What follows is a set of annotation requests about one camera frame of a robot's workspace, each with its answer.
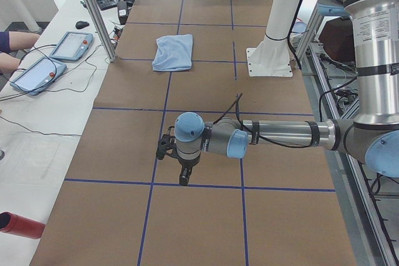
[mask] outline black computer mouse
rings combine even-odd
[[[82,29],[85,28],[87,26],[89,26],[90,23],[86,22],[86,21],[77,21],[75,24],[76,29]]]

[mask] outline device screen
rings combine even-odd
[[[57,50],[52,54],[54,57],[75,57],[76,52],[82,46],[85,40],[85,34],[70,33],[67,37],[58,45]]]
[[[41,82],[49,76],[51,72],[55,73],[55,68],[60,67],[61,64],[53,62],[49,59],[42,59],[33,68],[24,72],[14,83],[21,89],[34,90],[41,84]]]

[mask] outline white desk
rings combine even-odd
[[[75,23],[83,20],[90,22],[90,26],[80,31],[93,33],[94,44],[81,60],[93,52],[100,44],[100,39],[95,33],[88,11],[82,7],[80,1],[65,2],[37,41],[36,47],[58,43],[66,31],[78,31]],[[111,32],[114,27],[112,22],[119,23],[116,8],[103,11],[102,15],[108,32]],[[43,52],[49,54],[51,49]],[[41,56],[38,51],[29,54],[22,61],[21,68],[28,68]],[[108,68],[103,47],[99,47],[89,62],[97,66],[97,71],[85,92],[66,90],[44,92],[38,96],[24,95],[0,102],[1,116],[35,131],[81,135]],[[66,72],[76,65],[67,64]],[[93,71],[93,66],[83,63],[48,89],[83,90]],[[7,84],[0,97],[17,93],[18,91]],[[0,128],[0,149],[6,153],[0,161],[0,212],[9,211],[46,223],[79,137],[33,134],[2,119]],[[1,233],[0,264],[29,265],[38,243],[39,240]]]

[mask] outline blue joint cap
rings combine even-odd
[[[399,178],[399,130],[377,138],[367,149],[365,162],[369,168],[387,177]]]
[[[204,131],[203,119],[194,112],[184,112],[175,121],[175,136],[178,141],[196,140]]]
[[[336,17],[349,16],[349,13],[344,9],[343,6],[330,6],[318,3],[317,10],[321,16],[336,16]]]
[[[243,158],[248,147],[248,133],[235,129],[227,145],[227,157]]]

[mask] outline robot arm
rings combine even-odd
[[[244,157],[248,145],[274,143],[289,148],[323,146],[352,155],[376,172],[399,177],[399,0],[319,0],[319,11],[352,15],[359,83],[354,120],[316,123],[223,118],[205,122],[184,113],[158,142],[156,156],[178,159],[180,184],[187,185],[202,151]]]

